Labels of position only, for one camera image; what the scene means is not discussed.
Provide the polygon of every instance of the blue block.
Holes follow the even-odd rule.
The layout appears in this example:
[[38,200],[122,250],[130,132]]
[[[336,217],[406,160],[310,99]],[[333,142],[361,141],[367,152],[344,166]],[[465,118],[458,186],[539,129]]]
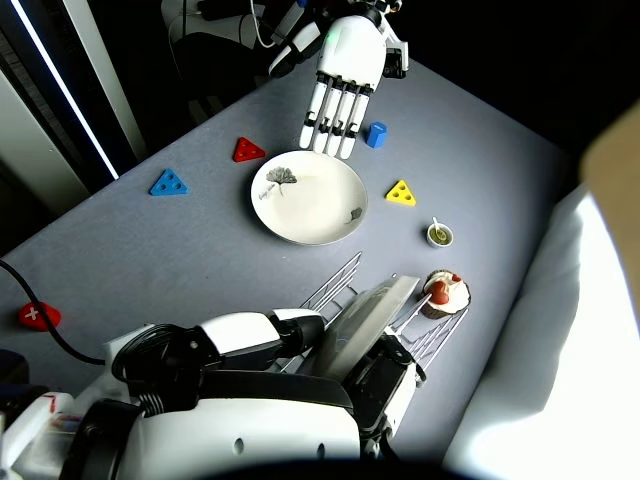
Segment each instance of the blue block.
[[380,148],[384,145],[384,141],[387,138],[387,126],[384,123],[373,122],[369,127],[369,134],[367,135],[367,145],[371,148]]
[[189,193],[189,189],[173,170],[167,168],[151,187],[149,193],[154,197],[160,195],[184,195]]

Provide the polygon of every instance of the red marking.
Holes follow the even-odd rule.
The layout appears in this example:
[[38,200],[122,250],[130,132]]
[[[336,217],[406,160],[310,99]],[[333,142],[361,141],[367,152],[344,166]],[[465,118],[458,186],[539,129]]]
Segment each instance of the red marking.
[[[62,317],[60,312],[53,308],[51,305],[47,305],[44,302],[40,303],[44,307],[45,312],[47,312],[47,315],[49,316],[51,323],[53,323],[53,326],[57,327]],[[18,321],[25,327],[32,330],[37,330],[38,332],[46,332],[47,330],[49,330],[47,328],[47,324],[44,323],[44,318],[42,318],[42,315],[38,313],[36,306],[31,302],[27,303],[20,309],[20,311],[18,312]]]
[[56,396],[55,395],[43,395],[43,397],[47,397],[51,399],[51,405],[49,405],[49,413],[54,413],[56,411]]
[[265,157],[267,154],[255,143],[245,137],[240,137],[236,144],[236,150],[233,152],[233,161],[236,163],[246,162],[247,160],[255,160],[256,158]]
[[448,295],[449,287],[444,282],[434,282],[433,285],[429,287],[428,293],[431,293],[431,302],[436,305],[444,305],[445,303],[449,303],[449,295]]

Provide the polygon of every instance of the cupcake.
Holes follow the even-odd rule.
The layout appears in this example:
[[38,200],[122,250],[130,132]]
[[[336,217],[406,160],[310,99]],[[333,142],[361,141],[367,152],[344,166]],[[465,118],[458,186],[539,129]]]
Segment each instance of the cupcake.
[[467,284],[449,270],[436,270],[427,277],[422,289],[423,297],[428,293],[431,293],[431,299],[420,310],[427,318],[438,319],[456,314],[471,302]]

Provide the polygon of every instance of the tabletop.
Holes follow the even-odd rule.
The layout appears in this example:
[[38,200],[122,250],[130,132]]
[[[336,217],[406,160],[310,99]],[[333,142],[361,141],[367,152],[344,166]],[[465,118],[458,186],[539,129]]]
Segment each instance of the tabletop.
[[[63,336],[83,353],[144,323],[197,325],[234,311],[297,307],[362,251],[360,290],[392,273],[424,279],[447,268],[467,281],[473,303],[428,371],[394,439],[403,457],[440,459],[464,413],[518,293],[563,180],[553,144],[427,68],[383,79],[364,120],[383,122],[382,148],[358,139],[347,163],[367,189],[360,228],[335,244],[294,245],[270,233],[249,199],[264,163],[232,161],[238,137],[267,158],[297,149],[315,83],[313,61],[258,89],[167,146],[6,257],[42,301],[62,311]],[[172,168],[191,193],[153,197]],[[415,207],[386,192],[405,179]],[[425,240],[432,216],[454,244]],[[0,275],[0,348],[23,354],[32,382],[78,394],[101,369],[63,352],[46,333],[25,331],[28,300]]]

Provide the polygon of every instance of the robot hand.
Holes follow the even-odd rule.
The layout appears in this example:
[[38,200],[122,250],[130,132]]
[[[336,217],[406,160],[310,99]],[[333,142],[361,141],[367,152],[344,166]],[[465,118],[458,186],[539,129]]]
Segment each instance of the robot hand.
[[[384,2],[376,2],[375,6],[357,2],[352,15],[338,18],[329,27],[318,58],[318,80],[300,133],[300,148],[311,147],[317,153],[349,158],[369,96],[376,90],[383,72],[385,76],[405,76],[408,47],[384,17],[389,11],[391,7]],[[312,22],[292,43],[306,57],[305,51],[313,50],[319,36],[320,30]],[[287,46],[278,55],[270,72],[291,56],[290,48]],[[389,65],[389,60],[395,60],[396,64]]]

